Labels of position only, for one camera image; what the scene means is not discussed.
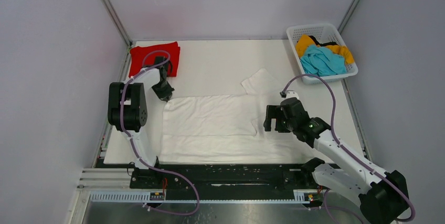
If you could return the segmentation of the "white t shirt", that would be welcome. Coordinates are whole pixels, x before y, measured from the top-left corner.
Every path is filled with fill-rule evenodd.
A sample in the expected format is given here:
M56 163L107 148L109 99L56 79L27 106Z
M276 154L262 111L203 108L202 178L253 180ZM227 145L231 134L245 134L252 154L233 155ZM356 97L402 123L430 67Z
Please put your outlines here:
M174 98L163 112L160 160L171 164L295 164L314 157L290 133L263 128L267 105L279 104L283 84L260 69L241 95Z

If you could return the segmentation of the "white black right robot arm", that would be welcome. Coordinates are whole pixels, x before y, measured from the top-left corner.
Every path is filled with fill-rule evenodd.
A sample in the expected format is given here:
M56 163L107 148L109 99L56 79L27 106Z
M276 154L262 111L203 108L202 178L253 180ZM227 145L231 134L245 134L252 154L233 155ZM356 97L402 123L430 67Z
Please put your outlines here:
M302 166L305 187L317 185L332 189L360 208L370 223L391 223L409 209L405 177L391 173L363 157L358 157L342 142L332 127L321 118L309 117L298 98L284 99L279 105L267 105L264 130L292 133L309 147L331 159L338 169L319 158Z

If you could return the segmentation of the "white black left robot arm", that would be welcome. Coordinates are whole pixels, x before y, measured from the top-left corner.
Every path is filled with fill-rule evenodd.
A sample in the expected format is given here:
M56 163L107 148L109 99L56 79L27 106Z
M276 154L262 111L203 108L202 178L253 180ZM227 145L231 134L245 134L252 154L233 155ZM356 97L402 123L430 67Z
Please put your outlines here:
M153 139L147 136L145 126L149 119L149 109L146 102L145 89L153 91L155 97L162 102L168 102L175 90L168 82L168 68L172 65L167 51L153 52L153 64L142 61L141 70L123 82L112 82L108 95L108 122L121 132L128 141L135 156L131 163L136 170L133 179L137 179L141 170L143 181L151 188L158 187L163 180L163 174L168 172L159 168L158 151L153 146Z

